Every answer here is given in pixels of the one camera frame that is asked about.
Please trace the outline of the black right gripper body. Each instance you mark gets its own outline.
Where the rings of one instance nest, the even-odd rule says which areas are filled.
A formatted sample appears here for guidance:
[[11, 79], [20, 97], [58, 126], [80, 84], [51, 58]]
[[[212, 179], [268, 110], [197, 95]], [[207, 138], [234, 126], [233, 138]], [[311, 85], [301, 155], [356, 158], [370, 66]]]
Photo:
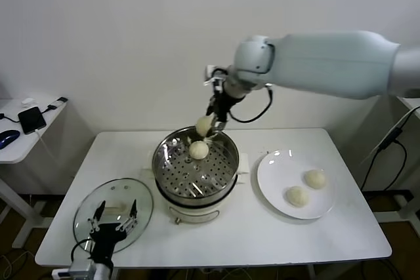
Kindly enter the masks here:
[[213, 113], [217, 121], [227, 121], [227, 115], [231, 108], [241, 102], [243, 98], [234, 98], [227, 92], [217, 92], [213, 96]]

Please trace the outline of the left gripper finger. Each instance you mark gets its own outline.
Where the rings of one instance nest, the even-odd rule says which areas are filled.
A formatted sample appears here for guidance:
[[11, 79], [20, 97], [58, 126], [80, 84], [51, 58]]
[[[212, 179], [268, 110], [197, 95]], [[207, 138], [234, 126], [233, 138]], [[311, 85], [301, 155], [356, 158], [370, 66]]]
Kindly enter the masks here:
[[101, 204], [96, 208], [93, 214], [93, 217], [88, 219], [88, 222], [91, 225], [91, 230], [90, 230], [91, 233], [93, 233], [94, 231], [98, 231], [100, 229], [98, 223], [104, 212], [105, 205], [106, 205], [106, 202], [102, 201]]
[[119, 226], [116, 228], [117, 231], [132, 231], [135, 228], [138, 223], [136, 203], [137, 200], [135, 199], [131, 206], [129, 217], [119, 224]]

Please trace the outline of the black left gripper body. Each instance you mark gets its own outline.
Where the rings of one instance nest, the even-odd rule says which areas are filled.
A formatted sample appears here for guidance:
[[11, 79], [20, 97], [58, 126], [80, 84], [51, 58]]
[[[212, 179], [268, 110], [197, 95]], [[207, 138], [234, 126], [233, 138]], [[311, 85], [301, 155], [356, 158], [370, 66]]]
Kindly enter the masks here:
[[93, 260], [111, 260], [116, 244], [127, 238], [127, 232], [119, 224], [100, 224], [98, 230], [90, 232], [94, 247], [91, 252]]

